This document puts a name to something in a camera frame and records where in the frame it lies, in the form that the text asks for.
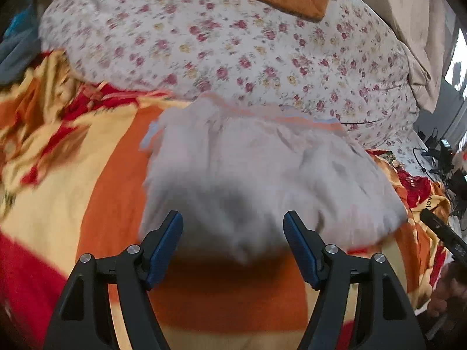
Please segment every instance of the black cable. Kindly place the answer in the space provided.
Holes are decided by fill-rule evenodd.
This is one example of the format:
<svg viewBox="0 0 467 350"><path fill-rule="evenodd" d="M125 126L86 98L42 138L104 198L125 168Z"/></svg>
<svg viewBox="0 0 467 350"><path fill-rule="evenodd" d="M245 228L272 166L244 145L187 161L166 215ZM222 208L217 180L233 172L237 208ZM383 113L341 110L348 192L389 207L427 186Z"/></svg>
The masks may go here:
<svg viewBox="0 0 467 350"><path fill-rule="evenodd" d="M430 178L430 180L434 183L435 181L433 180L433 178L427 173L426 168L422 166L422 164L420 163L419 159L417 158L417 156L416 156L416 154L415 154L415 150L426 151L426 149L422 149L422 148L415 147L415 148L412 149L412 152L413 152L413 156L414 156L415 160L417 161L417 163L419 164L420 168L422 169L422 172L425 173L425 175L428 176L428 177Z"/></svg>
<svg viewBox="0 0 467 350"><path fill-rule="evenodd" d="M448 171L446 177L443 179L443 184L446 184L446 182L448 181L449 178L452 177L452 175L454 175L454 174L453 174L452 168L451 168L451 169Z"/></svg>
<svg viewBox="0 0 467 350"><path fill-rule="evenodd" d="M454 208L454 201L451 200L451 197L449 197L449 194L448 194L447 191L446 191L446 193L445 193L445 196L446 196L447 199L451 202L452 210L453 210L453 211L456 210L456 209Z"/></svg>

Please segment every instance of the blue cloth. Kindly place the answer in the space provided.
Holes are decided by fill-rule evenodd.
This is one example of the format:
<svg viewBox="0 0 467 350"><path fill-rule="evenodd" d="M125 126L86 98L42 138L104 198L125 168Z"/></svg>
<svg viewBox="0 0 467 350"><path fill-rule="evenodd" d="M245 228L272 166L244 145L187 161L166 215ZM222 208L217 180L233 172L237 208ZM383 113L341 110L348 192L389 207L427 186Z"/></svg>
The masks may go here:
<svg viewBox="0 0 467 350"><path fill-rule="evenodd" d="M148 132L142 139L140 143L140 150L147 150L149 148L149 145L151 144L151 139L153 136L156 135L157 131L159 130L159 124L157 121L153 121L149 124Z"/></svg>
<svg viewBox="0 0 467 350"><path fill-rule="evenodd" d="M0 85L20 80L40 52L39 25L30 4L13 17L0 43Z"/></svg>

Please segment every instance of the floral bedsheet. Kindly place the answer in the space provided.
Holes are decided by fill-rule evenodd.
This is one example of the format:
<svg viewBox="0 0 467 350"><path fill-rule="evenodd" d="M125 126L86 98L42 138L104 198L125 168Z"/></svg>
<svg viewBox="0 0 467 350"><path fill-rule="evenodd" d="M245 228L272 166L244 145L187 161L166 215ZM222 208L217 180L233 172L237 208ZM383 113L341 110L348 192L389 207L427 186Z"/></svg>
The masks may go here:
<svg viewBox="0 0 467 350"><path fill-rule="evenodd" d="M412 176L426 177L417 160L427 171L434 168L429 158L422 157L422 151L415 150L415 156L417 157L415 158L413 149L427 150L427 148L413 129L408 132L396 133L392 138L379 145L378 149L392 151L401 167ZM431 177L434 180L439 180L436 175L431 175Z"/></svg>
<svg viewBox="0 0 467 350"><path fill-rule="evenodd" d="M399 41L361 0L330 0L318 23L256 0L55 0L40 36L87 80L293 105L364 147L417 117Z"/></svg>

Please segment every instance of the gray fabric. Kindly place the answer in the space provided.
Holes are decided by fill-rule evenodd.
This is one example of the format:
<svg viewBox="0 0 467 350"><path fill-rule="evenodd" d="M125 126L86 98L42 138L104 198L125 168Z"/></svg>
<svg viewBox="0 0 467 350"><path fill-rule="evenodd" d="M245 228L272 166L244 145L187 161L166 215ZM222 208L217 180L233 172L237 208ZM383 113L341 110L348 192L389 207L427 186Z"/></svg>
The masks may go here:
<svg viewBox="0 0 467 350"><path fill-rule="evenodd" d="M21 79L24 70L40 52L37 27L5 39L0 44L0 85L9 85Z"/></svg>
<svg viewBox="0 0 467 350"><path fill-rule="evenodd" d="M288 210L343 249L374 244L407 220L386 176L344 132L310 126L293 108L301 123L279 123L290 110L221 101L170 108L150 127L163 134L151 145L141 238L174 209L184 218L179 256L248 263L287 247Z"/></svg>
<svg viewBox="0 0 467 350"><path fill-rule="evenodd" d="M419 106L433 113L440 94L445 42L444 0L363 0L385 20L409 59L409 83Z"/></svg>

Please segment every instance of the window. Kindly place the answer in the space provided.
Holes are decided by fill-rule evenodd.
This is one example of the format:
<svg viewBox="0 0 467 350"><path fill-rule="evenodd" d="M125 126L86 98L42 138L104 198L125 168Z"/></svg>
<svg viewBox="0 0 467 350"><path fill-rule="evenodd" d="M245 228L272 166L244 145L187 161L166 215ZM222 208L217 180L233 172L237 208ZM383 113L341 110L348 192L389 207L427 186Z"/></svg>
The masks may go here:
<svg viewBox="0 0 467 350"><path fill-rule="evenodd" d="M458 145L459 149L457 150L457 152L462 151L466 144L467 144L467 132L464 134L461 141L459 142L459 145Z"/></svg>
<svg viewBox="0 0 467 350"><path fill-rule="evenodd" d="M464 99L467 97L467 44L463 30L459 30L456 47L445 80L459 91Z"/></svg>

